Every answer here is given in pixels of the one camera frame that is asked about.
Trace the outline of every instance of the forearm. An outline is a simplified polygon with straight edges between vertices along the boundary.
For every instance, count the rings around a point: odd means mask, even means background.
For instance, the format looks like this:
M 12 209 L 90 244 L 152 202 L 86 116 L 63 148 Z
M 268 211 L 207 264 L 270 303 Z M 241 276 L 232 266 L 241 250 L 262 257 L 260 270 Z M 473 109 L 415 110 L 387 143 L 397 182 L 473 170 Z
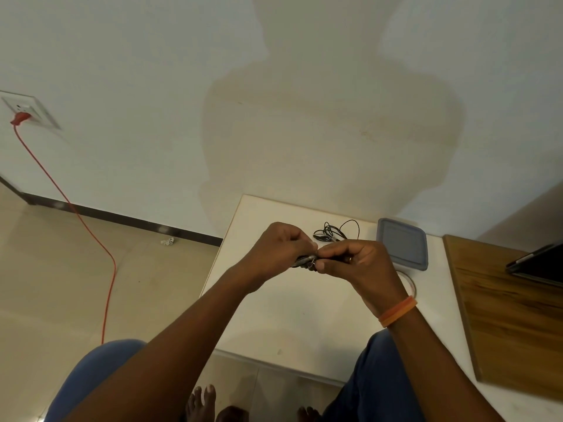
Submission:
M 246 295 L 237 267 L 97 387 L 67 421 L 174 420 Z
M 502 421 L 417 308 L 389 330 L 428 421 Z

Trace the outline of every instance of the person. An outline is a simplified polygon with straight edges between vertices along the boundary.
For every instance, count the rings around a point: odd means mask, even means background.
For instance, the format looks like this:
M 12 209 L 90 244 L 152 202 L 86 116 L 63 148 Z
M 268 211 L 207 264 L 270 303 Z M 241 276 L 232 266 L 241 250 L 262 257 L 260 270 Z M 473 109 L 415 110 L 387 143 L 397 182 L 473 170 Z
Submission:
M 407 297 L 381 243 L 343 240 L 318 249 L 299 228 L 273 223 L 240 262 L 153 340 L 113 341 L 86 355 L 45 421 L 213 422 L 214 387 L 193 388 L 229 320 L 247 294 L 298 256 L 311 254 L 319 257 L 319 273 L 348 281 L 376 317 Z M 343 254 L 352 256 L 349 264 L 330 259 Z M 370 338 L 350 380 L 322 415 L 309 407 L 296 417 L 299 422 L 503 420 L 417 308 Z M 235 407 L 217 416 L 219 422 L 243 420 L 248 413 Z

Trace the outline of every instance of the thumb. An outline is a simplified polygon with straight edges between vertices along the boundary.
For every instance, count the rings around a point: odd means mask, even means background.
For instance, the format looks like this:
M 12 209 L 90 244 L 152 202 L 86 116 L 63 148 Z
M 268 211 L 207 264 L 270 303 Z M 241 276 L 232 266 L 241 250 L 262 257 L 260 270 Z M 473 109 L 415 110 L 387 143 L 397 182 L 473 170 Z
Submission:
M 293 246 L 295 257 L 313 255 L 316 253 L 319 245 L 313 241 L 295 240 L 290 242 Z
M 315 268 L 321 274 L 332 275 L 347 281 L 350 280 L 354 272 L 354 268 L 348 263 L 332 261 L 331 259 L 318 259 L 315 262 Z

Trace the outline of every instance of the tabletop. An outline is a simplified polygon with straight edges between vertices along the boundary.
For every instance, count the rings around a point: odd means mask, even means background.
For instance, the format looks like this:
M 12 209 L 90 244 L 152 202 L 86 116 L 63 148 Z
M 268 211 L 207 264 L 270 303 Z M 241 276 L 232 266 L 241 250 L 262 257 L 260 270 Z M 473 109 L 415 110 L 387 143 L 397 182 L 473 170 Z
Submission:
M 325 222 L 340 226 L 348 219 L 243 195 L 201 293 L 238 262 L 272 222 L 291 223 L 312 236 Z M 357 222 L 360 239 L 376 239 L 377 223 Z M 343 232 L 355 238 L 355 223 L 348 222 Z M 420 311 L 464 372 L 508 421 L 561 420 L 562 403 L 476 382 L 442 238 L 427 235 L 427 244 L 426 271 L 396 268 L 415 282 Z M 339 384 L 348 380 L 368 339 L 381 329 L 346 281 L 290 268 L 243 300 L 216 352 Z

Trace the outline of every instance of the small white debris on floor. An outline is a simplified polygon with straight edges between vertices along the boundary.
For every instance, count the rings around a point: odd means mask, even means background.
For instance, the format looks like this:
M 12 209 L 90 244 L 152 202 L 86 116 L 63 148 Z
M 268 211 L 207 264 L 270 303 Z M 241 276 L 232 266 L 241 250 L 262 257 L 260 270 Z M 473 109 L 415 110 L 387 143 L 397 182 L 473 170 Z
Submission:
M 174 237 L 170 237 L 168 240 L 162 240 L 160 244 L 163 244 L 165 246 L 171 246 L 174 244 Z

